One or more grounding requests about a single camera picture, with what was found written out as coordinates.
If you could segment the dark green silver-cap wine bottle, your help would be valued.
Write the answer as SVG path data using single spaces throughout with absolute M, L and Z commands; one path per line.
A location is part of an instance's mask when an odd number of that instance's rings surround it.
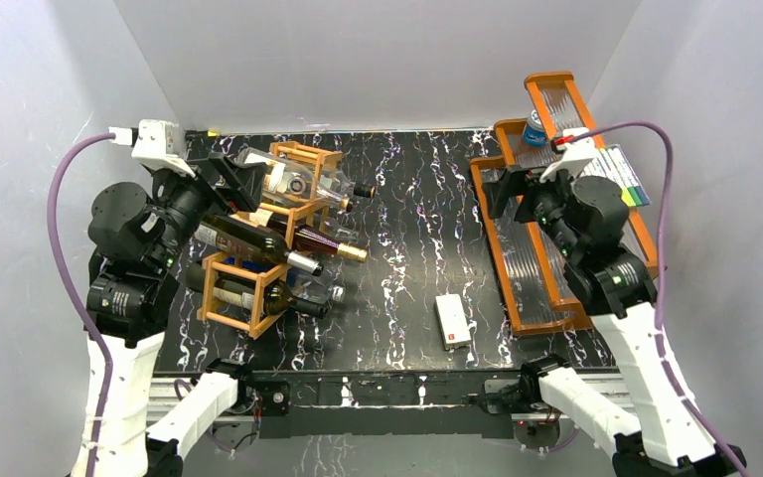
M 280 234 L 230 217 L 204 216 L 194 239 L 231 255 L 253 255 L 272 266 L 287 264 L 313 275 L 320 275 L 324 270 L 318 260 L 290 248 Z

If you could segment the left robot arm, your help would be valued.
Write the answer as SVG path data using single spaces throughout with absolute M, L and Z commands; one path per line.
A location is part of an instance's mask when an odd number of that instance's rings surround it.
M 257 206 L 264 175 L 261 164 L 236 166 L 213 153 L 189 172 L 157 170 L 152 191 L 119 182 L 95 197 L 89 289 L 76 306 L 87 333 L 90 381 L 75 476 L 179 476 L 191 448 L 222 413 L 255 405 L 247 368 L 217 359 L 164 417 L 147 420 L 182 248 L 205 216 Z

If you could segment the clear labelled liquor bottle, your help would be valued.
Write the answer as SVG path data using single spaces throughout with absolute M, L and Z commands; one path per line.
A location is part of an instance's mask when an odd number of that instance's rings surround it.
M 303 204 L 317 199 L 329 207 L 346 212 L 354 207 L 354 201 L 344 186 L 346 180 L 341 180 L 336 175 L 329 177 L 321 173 L 317 177 L 307 165 L 251 147 L 241 150 L 234 163 L 238 166 L 265 164 L 267 168 L 263 194 L 280 204 Z

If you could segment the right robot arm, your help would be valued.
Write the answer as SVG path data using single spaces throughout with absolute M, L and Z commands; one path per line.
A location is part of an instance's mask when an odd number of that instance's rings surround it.
M 742 450 L 712 434 L 678 380 L 657 318 L 659 282 L 622 242 L 629 210 L 620 187 L 565 169 L 510 166 L 482 192 L 491 218 L 517 201 L 516 221 L 539 227 L 560 251 L 568 287 L 616 360 L 633 407 L 596 391 L 557 355 L 523 364 L 522 403 L 569 416 L 619 476 L 744 474 Z

